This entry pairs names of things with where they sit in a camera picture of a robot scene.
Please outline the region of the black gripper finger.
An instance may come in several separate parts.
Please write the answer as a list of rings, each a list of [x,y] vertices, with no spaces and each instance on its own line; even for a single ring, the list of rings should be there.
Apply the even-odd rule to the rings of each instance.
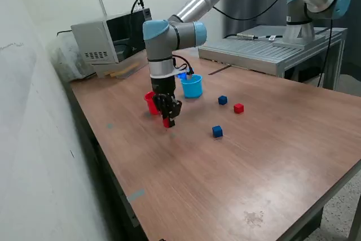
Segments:
[[[155,94],[153,96],[153,102],[154,102],[157,110],[161,113],[162,118],[166,119],[167,118],[166,95],[164,95],[164,94]]]
[[[167,118],[163,119],[163,125],[166,128],[171,128],[175,125],[175,118],[181,112],[182,102],[174,97],[166,97],[166,106]]]

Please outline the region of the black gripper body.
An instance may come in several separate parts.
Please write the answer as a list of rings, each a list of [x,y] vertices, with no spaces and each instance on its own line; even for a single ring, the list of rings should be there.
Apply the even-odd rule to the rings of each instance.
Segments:
[[[152,90],[156,94],[166,94],[174,97],[175,77],[151,78]]]

